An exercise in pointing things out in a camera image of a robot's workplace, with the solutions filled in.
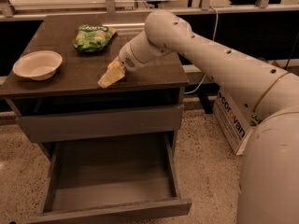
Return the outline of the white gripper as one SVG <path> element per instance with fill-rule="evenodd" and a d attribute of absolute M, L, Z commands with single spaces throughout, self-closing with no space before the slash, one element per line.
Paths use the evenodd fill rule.
<path fill-rule="evenodd" d="M 122 64 L 130 72 L 134 72 L 145 64 L 141 60 L 142 52 L 132 42 L 127 42 L 120 50 L 116 57 L 107 66 L 107 71 L 98 80 L 98 85 L 101 88 L 107 88 L 125 76 L 125 69 L 116 64 Z"/>

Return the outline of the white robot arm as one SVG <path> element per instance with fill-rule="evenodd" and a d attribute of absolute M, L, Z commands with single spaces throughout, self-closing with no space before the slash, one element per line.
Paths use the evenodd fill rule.
<path fill-rule="evenodd" d="M 98 84 L 106 88 L 170 52 L 224 88 L 248 118 L 260 119 L 242 159 L 236 224 L 299 224 L 299 76 L 204 38 L 158 9 Z"/>

